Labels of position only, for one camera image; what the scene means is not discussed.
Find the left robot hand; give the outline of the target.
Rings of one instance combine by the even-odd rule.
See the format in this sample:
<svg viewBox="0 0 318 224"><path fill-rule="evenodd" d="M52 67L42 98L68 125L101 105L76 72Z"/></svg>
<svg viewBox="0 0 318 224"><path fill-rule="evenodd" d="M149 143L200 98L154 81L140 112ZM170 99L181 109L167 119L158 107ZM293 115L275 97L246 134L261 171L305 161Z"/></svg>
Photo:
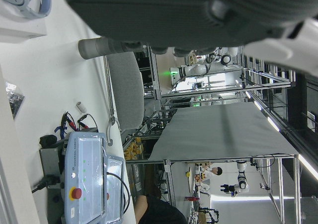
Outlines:
<svg viewBox="0 0 318 224"><path fill-rule="evenodd" d="M318 74L318 0L65 0L98 35L178 55L246 56Z"/></svg>

